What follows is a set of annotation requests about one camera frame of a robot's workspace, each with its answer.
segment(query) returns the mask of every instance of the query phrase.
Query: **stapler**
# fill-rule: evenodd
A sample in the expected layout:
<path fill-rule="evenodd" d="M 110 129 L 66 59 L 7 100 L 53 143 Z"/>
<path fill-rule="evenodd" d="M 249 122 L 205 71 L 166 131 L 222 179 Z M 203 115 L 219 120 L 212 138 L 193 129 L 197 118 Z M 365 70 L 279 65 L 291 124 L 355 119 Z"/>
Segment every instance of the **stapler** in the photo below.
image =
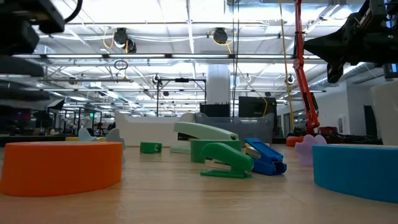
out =
<path fill-rule="evenodd" d="M 265 175 L 279 175 L 286 171 L 283 155 L 257 138 L 245 138 L 245 152 L 254 159 L 253 172 Z"/>
<path fill-rule="evenodd" d="M 224 143 L 209 143 L 201 150 L 207 160 L 212 161 L 211 167 L 218 170 L 204 170 L 200 175 L 213 177 L 247 178 L 253 168 L 253 159 Z"/>

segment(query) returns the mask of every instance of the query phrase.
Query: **white column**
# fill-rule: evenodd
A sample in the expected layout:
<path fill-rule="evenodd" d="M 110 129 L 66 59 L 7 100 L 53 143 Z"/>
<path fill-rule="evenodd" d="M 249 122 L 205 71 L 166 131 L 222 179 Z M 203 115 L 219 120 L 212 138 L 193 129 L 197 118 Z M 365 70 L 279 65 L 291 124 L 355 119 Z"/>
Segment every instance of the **white column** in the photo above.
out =
<path fill-rule="evenodd" d="M 207 104 L 226 104 L 231 101 L 231 84 L 228 64 L 208 65 Z"/>

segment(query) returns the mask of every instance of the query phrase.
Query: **ceiling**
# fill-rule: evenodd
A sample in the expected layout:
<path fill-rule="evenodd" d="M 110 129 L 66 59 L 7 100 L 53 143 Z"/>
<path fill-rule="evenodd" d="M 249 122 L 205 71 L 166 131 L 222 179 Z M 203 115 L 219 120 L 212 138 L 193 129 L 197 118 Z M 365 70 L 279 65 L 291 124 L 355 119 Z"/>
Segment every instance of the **ceiling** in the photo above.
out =
<path fill-rule="evenodd" d="M 53 0 L 52 2 L 63 17 L 67 17 L 76 6 L 76 0 Z M 65 26 L 63 34 L 51 37 L 40 34 L 40 43 L 35 54 L 125 54 L 124 50 L 115 44 L 111 48 L 107 47 L 112 45 L 113 32 L 118 27 L 127 28 L 129 37 L 137 46 L 137 54 L 228 54 L 227 46 L 215 44 L 211 36 L 216 27 L 223 27 L 230 42 L 233 41 L 233 30 L 239 31 L 239 38 L 235 39 L 234 48 L 232 44 L 230 45 L 232 51 L 239 54 L 283 55 L 278 1 L 267 1 L 270 3 L 264 4 L 261 0 L 241 0 L 239 13 L 235 8 L 234 15 L 231 12 L 231 2 L 232 0 L 84 0 L 81 12 Z M 307 32 L 305 38 L 319 37 L 336 31 L 344 24 L 345 18 L 357 11 L 363 3 L 363 1 L 352 0 L 347 1 L 347 5 L 329 5 L 330 2 L 326 0 L 303 1 L 302 24 L 303 30 Z M 291 56 L 295 33 L 293 1 L 283 3 L 282 8 L 286 54 Z M 206 79 L 207 65 L 214 63 L 208 60 L 171 59 L 151 59 L 149 63 L 147 59 L 135 59 L 126 60 L 129 62 L 129 67 L 119 71 L 114 68 L 115 60 L 52 58 L 43 65 L 47 71 L 46 79 L 53 81 L 40 82 L 32 78 L 22 82 L 30 83 L 37 88 L 151 89 L 154 88 L 152 78 L 156 74 L 161 78 Z M 304 70 L 309 83 L 325 75 L 324 62 L 319 60 L 307 62 Z M 222 63 L 229 64 L 232 74 L 232 61 L 226 60 Z M 245 60 L 239 62 L 238 67 L 243 76 L 239 77 L 237 89 L 251 89 L 245 79 L 254 89 L 285 89 L 283 58 L 272 63 Z M 287 64 L 287 73 L 295 75 L 291 60 Z M 89 87 L 90 82 L 77 82 L 71 85 L 68 82 L 56 81 L 70 77 L 85 80 L 100 78 L 102 81 L 96 84 L 92 82 L 91 87 Z M 193 101 L 193 99 L 204 98 L 204 92 L 199 85 L 201 83 L 170 82 L 164 90 L 172 88 L 197 89 L 197 91 L 170 92 L 169 96 L 161 96 L 165 104 L 161 106 L 164 110 L 160 111 L 160 115 L 170 116 L 184 111 L 197 111 L 199 101 Z M 315 85 L 312 88 L 324 89 L 325 87 Z M 124 106 L 115 104 L 111 107 L 127 112 L 132 109 L 131 105 L 139 105 L 138 109 L 137 106 L 134 108 L 136 111 L 141 110 L 140 114 L 153 114 L 151 110 L 154 106 L 156 107 L 156 102 L 153 100 L 156 92 L 115 90 L 105 95 L 99 94 L 98 90 L 81 93 L 53 92 L 62 96 L 79 96 L 82 98 L 79 100 L 86 98 L 84 101 L 68 99 L 70 102 L 80 104 L 85 102 L 95 102 L 97 105 L 104 102 L 126 103 Z M 253 92 L 237 93 L 237 95 L 240 94 L 256 96 Z M 278 98 L 281 94 L 283 96 L 283 93 L 273 93 Z"/>

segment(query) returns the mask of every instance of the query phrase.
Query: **yellow cable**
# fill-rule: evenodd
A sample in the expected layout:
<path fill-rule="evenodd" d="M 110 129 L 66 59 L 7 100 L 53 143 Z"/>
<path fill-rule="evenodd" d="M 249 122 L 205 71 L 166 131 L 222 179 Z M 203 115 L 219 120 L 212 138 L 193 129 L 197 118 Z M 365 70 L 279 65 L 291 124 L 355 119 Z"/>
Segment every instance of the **yellow cable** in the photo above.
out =
<path fill-rule="evenodd" d="M 111 46 L 108 46 L 108 45 L 106 45 L 106 43 L 105 43 L 105 36 L 106 36 L 106 31 L 107 31 L 107 30 L 108 30 L 108 28 L 105 27 L 104 39 L 103 39 L 102 41 L 103 41 L 103 43 L 104 43 L 104 46 L 105 46 L 107 49 L 111 49 L 111 48 L 113 47 L 114 33 L 115 33 L 115 32 L 113 32 L 113 35 L 112 35 L 112 44 L 111 44 Z"/>
<path fill-rule="evenodd" d="M 232 54 L 231 48 L 229 47 L 229 45 L 226 46 L 229 50 L 229 54 Z"/>
<path fill-rule="evenodd" d="M 230 54 L 232 53 L 231 48 L 229 47 L 229 45 L 230 45 L 233 41 L 231 41 L 231 42 L 228 43 L 228 44 L 219 44 L 219 43 L 217 43 L 217 42 L 214 40 L 214 38 L 213 38 L 213 41 L 214 41 L 214 43 L 216 43 L 216 44 L 218 44 L 218 45 L 226 45 L 227 48 L 228 48 L 229 53 L 230 53 Z M 250 86 L 250 88 L 252 88 L 253 91 L 254 91 L 255 93 L 257 93 L 257 94 L 264 100 L 264 102 L 266 103 L 266 108 L 265 108 L 265 110 L 264 110 L 264 113 L 262 114 L 262 116 L 265 116 L 265 115 L 266 115 L 266 112 L 267 112 L 267 108 L 268 108 L 268 102 L 267 102 L 267 100 L 266 100 L 260 93 L 258 93 L 258 92 L 253 88 L 253 86 L 250 85 L 250 83 L 246 80 L 246 77 L 243 75 L 243 73 L 242 73 L 241 69 L 239 68 L 239 66 L 237 66 L 237 68 L 238 68 L 238 70 L 239 70 L 241 76 L 243 77 L 244 81 L 246 81 L 246 82 L 248 83 L 248 85 Z"/>
<path fill-rule="evenodd" d="M 286 46 L 285 46 L 285 30 L 284 30 L 284 21 L 282 17 L 282 0 L 279 0 L 279 11 L 280 11 L 280 27 L 282 28 L 282 43 L 284 48 L 284 62 L 285 62 L 285 84 L 286 84 L 286 92 L 287 92 L 287 99 L 289 101 L 289 108 L 290 108 L 290 126 L 292 130 L 294 129 L 294 117 L 293 117 L 293 106 L 292 106 L 292 97 L 290 95 L 290 86 L 287 83 L 287 61 L 286 61 Z"/>

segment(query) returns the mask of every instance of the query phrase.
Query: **desk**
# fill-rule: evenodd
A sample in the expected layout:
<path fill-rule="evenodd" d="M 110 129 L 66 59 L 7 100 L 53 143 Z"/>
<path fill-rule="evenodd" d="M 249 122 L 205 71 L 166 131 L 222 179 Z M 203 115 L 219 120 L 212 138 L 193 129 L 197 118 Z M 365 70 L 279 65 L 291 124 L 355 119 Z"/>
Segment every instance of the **desk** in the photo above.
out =
<path fill-rule="evenodd" d="M 122 182 L 104 190 L 47 198 L 0 195 L 0 223 L 396 223 L 398 204 L 332 192 L 313 183 L 292 149 L 285 175 L 202 177 L 187 154 L 126 149 Z"/>

